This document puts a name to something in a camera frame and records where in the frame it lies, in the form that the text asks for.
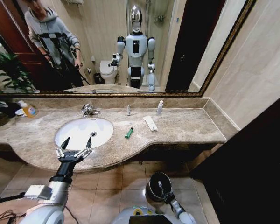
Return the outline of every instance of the bathroom sink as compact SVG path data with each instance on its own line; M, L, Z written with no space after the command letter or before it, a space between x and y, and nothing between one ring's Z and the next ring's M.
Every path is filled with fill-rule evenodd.
M113 125L110 121L99 118L82 118L72 120L63 125L56 133L55 143L58 146L70 137L68 150L84 149L92 134L92 146L96 148L106 143L113 134Z

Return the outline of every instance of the gold mirror frame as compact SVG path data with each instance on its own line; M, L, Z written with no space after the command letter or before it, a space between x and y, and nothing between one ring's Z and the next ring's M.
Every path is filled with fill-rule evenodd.
M251 9L257 0L247 0L238 15L224 45L222 46L214 64L212 65L202 87L199 92L191 93L187 91L165 91L164 93L79 93L79 92L63 92L63 91L41 91L40 93L2 93L0 97L4 98L100 98L100 97L202 97L216 71L224 60L229 48L235 40L238 32L243 26Z

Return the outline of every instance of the lotion bottle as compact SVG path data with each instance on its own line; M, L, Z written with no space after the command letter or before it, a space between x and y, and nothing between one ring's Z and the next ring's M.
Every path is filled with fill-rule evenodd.
M162 109L163 109L163 100L161 100L161 101L159 102L159 105L158 105L158 109L157 109L157 115L158 115L158 116L161 115Z
M33 118L37 114L36 109L30 104L25 103L23 100L20 100L19 104L27 117Z

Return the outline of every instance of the cable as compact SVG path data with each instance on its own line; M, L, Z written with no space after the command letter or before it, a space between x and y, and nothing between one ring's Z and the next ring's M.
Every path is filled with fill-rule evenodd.
M70 209L69 209L67 206L65 206L65 208L69 211L70 215L75 219L75 221L77 222L77 224L79 224L77 218L74 217L74 215L73 215L73 213L71 213Z
M2 214L0 214L0 221L9 219L8 223L14 224L14 223L16 223L17 218L23 217L25 215L26 214L24 213L24 214L18 216L12 210L7 210L7 211L3 212Z

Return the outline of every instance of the yellow bottle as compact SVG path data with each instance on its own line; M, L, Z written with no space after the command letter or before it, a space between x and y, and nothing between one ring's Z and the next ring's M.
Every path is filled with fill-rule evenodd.
M23 100L19 101L19 103L27 117L33 118L37 114L36 109L30 104L25 103Z

